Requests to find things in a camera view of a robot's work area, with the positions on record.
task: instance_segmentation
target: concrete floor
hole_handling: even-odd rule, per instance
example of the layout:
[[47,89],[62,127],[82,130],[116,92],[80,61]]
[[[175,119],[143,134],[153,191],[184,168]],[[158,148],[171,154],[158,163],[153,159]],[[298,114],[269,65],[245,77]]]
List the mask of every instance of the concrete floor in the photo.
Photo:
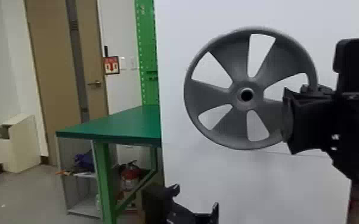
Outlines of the concrete floor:
[[[19,174],[0,174],[0,223],[100,224],[98,219],[67,215],[56,167],[40,165]],[[119,223],[136,223],[123,216]]]

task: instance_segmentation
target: wall sign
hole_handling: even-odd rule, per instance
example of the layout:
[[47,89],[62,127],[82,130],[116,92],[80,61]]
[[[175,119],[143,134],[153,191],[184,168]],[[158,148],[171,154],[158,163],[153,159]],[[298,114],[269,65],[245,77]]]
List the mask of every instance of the wall sign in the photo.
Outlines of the wall sign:
[[118,56],[104,58],[104,71],[106,72],[106,74],[120,73],[120,64],[119,64]]

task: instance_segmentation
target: gray wheel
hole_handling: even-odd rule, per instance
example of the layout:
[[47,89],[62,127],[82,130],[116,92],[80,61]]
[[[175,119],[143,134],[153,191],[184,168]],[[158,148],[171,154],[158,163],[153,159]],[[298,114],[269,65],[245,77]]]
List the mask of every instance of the gray wheel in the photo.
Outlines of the gray wheel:
[[[247,74],[251,35],[275,38],[255,77]],[[233,81],[228,88],[220,88],[192,79],[195,67],[210,52]],[[282,140],[282,102],[264,98],[264,90],[287,77],[305,73],[309,88],[317,88],[317,75],[312,59],[297,41],[266,28],[240,29],[219,36],[206,44],[191,62],[184,85],[184,100],[193,124],[204,136],[217,144],[235,150],[255,150],[274,145]],[[206,128],[199,115],[221,105],[232,105],[231,110],[212,129]],[[247,113],[253,110],[267,128],[269,136],[250,141],[247,134]]]

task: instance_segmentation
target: fire extinguisher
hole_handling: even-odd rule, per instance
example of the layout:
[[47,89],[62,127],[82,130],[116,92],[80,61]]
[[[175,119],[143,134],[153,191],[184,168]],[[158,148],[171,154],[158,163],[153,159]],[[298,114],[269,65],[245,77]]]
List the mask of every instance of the fire extinguisher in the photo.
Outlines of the fire extinguisher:
[[124,191],[132,191],[139,183],[139,175],[141,169],[135,165],[137,161],[131,161],[125,165],[125,169],[121,173],[122,189]]

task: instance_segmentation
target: table leg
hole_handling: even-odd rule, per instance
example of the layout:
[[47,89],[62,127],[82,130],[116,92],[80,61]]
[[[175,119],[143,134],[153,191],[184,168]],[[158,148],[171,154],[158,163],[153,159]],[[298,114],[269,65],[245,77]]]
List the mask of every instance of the table leg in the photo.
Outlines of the table leg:
[[112,167],[109,145],[93,141],[101,209],[104,224],[117,224],[116,202],[119,192],[119,174]]

